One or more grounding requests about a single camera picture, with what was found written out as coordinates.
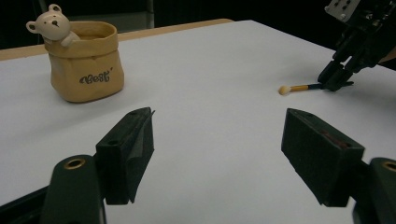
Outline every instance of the bear face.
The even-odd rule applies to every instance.
[[[71,33],[69,19],[62,14],[59,6],[52,4],[49,11],[41,14],[35,21],[28,21],[26,28],[33,34],[41,34],[49,40],[61,40]]]

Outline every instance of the bear nose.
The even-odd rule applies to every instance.
[[[52,25],[58,26],[58,22],[57,22],[57,21],[53,21],[53,22],[52,22]]]

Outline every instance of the brown pot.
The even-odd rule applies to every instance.
[[[117,28],[102,21],[72,21],[80,40],[68,47],[46,43],[51,84],[69,102],[98,100],[122,90],[124,74],[118,51]]]

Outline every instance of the bear ear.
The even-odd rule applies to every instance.
[[[38,31],[35,28],[35,21],[28,21],[26,23],[26,28],[30,31],[30,33],[38,34]]]
[[[49,5],[49,11],[62,12],[62,9],[56,4],[51,4]]]

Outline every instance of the dark background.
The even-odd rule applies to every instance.
[[[25,23],[41,14],[38,0],[0,1],[0,49],[42,43]],[[346,26],[324,11],[331,0],[154,0],[155,27],[213,19],[254,20],[328,49]],[[145,0],[49,0],[67,16],[143,11]],[[383,64],[392,67],[392,62]]]

